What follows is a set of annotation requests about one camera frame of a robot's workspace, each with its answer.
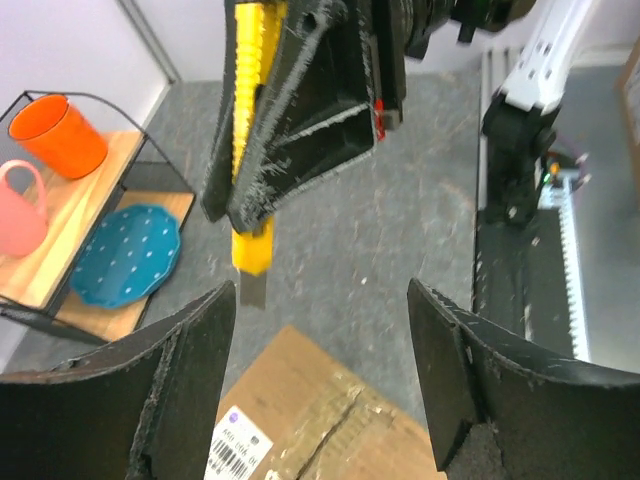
shelf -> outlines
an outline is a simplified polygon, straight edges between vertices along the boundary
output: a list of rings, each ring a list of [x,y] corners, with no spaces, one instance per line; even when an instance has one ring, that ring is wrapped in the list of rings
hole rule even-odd
[[[109,153],[92,173],[79,180],[66,180],[50,169],[41,173],[47,190],[49,232],[30,255],[16,259],[0,256],[0,294],[32,307],[43,308],[56,288],[118,180],[138,150],[138,131],[106,134]],[[35,189],[25,197],[35,200]]]
[[[162,205],[182,223],[193,200],[192,193],[126,192],[116,210],[135,203]],[[115,341],[136,328],[147,301],[148,297],[126,307],[105,310],[84,305],[80,298],[71,292],[56,316],[81,330],[105,340]]]

mug handle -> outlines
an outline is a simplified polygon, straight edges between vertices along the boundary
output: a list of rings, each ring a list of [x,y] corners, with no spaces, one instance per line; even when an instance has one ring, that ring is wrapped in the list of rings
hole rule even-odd
[[[47,219],[47,189],[44,186],[44,180],[38,169],[30,162],[26,160],[9,160],[0,165],[0,182],[6,182],[7,173],[17,167],[26,168],[33,174],[33,178],[36,181],[36,189],[38,190],[38,203],[36,205],[36,212],[45,220]]]

pink mug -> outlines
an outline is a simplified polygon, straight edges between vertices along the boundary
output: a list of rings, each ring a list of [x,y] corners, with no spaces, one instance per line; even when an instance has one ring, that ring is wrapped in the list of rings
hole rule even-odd
[[[7,181],[9,170],[31,170],[38,190],[36,206],[13,190]],[[30,254],[47,236],[47,192],[38,169],[24,160],[9,160],[0,165],[0,254],[23,257]]]

white wall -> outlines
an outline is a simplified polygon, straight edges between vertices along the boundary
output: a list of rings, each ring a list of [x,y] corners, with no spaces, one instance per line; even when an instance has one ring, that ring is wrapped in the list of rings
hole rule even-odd
[[[2,111],[25,89],[80,90],[105,97],[143,122],[165,85],[114,0],[0,0]],[[98,128],[129,128],[98,104],[75,103]],[[0,372],[24,331],[0,318]]]
[[[522,45],[531,34],[540,10],[551,0],[538,0],[522,21],[498,35],[478,33],[472,45],[457,45],[454,24],[431,39],[422,63],[408,61],[408,71],[460,70],[479,65],[489,46]],[[163,43],[185,81],[219,80],[224,61],[224,8],[222,0],[137,0],[141,11]],[[585,36],[585,46],[630,44],[640,34],[639,0],[600,0]]]

blue plate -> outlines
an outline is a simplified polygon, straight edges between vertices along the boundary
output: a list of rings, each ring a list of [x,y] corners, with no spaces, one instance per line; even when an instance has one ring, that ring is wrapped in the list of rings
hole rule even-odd
[[[180,253],[180,224],[157,205],[132,205],[105,216],[71,276],[87,305],[118,308],[153,293]]]

